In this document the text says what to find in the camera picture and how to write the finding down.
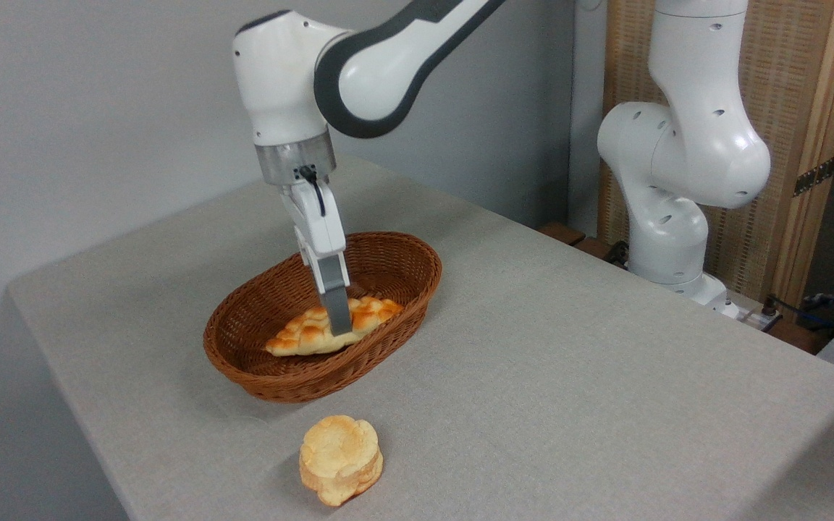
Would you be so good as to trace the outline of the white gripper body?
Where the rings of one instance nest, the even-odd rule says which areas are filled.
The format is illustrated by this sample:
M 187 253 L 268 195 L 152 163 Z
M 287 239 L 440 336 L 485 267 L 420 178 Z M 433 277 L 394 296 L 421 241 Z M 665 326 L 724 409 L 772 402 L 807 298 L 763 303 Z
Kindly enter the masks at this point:
M 303 181 L 280 187 L 282 203 L 295 224 L 299 250 L 304 265 L 308 264 L 308 251 L 318 258 L 345 251 L 345 233 L 337 201 L 327 182 L 314 184 Z

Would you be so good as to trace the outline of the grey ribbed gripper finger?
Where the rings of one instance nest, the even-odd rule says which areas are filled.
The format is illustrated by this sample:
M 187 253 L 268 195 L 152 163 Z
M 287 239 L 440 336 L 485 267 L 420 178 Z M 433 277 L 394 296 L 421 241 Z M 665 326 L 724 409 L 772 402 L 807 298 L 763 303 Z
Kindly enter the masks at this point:
M 350 286 L 347 267 L 342 252 L 318 258 L 308 251 L 308 264 L 314 276 L 322 307 L 327 310 L 333 336 L 352 331 L 347 287 Z

